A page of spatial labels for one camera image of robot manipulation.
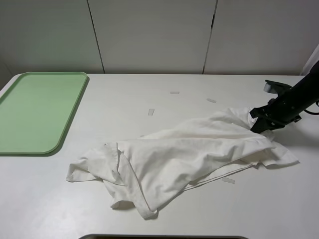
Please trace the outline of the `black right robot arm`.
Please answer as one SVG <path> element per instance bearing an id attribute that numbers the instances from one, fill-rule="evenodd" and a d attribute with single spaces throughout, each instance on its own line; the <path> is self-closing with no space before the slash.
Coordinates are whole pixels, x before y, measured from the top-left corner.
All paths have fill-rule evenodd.
<path id="1" fill-rule="evenodd" d="M 267 80 L 264 90 L 277 97 L 270 99 L 265 106 L 250 111 L 251 117 L 256 119 L 251 128 L 254 133 L 281 129 L 292 122 L 298 122 L 302 111 L 318 115 L 307 111 L 307 108 L 319 103 L 319 64 L 315 63 L 309 73 L 293 87 Z"/>

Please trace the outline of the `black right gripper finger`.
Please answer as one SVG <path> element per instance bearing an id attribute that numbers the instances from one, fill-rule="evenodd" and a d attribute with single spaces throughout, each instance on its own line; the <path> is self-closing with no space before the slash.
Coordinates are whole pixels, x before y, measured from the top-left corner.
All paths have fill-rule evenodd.
<path id="1" fill-rule="evenodd" d="M 254 133 L 262 133 L 266 130 L 271 130 L 272 126 L 273 125 L 269 120 L 265 118 L 257 118 L 250 130 Z"/>

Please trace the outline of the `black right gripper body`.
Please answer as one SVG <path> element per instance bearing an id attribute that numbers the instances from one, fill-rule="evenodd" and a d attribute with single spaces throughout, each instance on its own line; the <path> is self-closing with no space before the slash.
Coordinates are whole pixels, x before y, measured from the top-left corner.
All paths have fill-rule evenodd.
<path id="1" fill-rule="evenodd" d="M 272 129 L 281 129 L 292 122 L 298 122 L 302 118 L 295 110 L 283 100 L 270 99 L 265 106 L 253 108 L 250 111 L 253 119 L 265 118 L 272 123 Z"/>

